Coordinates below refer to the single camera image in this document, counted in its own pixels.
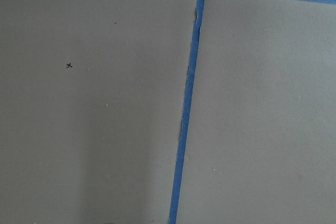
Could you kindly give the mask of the blue tape strip lengthwise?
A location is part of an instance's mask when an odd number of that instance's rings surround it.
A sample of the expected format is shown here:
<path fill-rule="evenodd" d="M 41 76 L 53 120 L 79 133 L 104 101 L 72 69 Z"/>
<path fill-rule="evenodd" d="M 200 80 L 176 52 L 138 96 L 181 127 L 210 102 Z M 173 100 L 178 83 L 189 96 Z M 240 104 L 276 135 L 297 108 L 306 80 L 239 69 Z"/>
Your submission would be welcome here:
<path fill-rule="evenodd" d="M 195 6 L 195 20 L 193 24 L 193 33 L 191 40 L 190 56 L 188 60 L 188 69 L 186 74 L 185 92 L 183 100 L 183 110 L 181 117 L 180 135 L 177 146 L 174 179 L 172 186 L 170 211 L 168 224 L 176 223 L 178 214 L 178 205 L 180 200 L 181 184 L 183 177 L 183 167 L 187 145 L 188 126 L 190 122 L 190 113 L 192 107 L 192 97 L 194 80 L 197 66 L 198 48 L 200 43 L 200 33 L 203 20 L 205 0 L 197 0 Z"/>

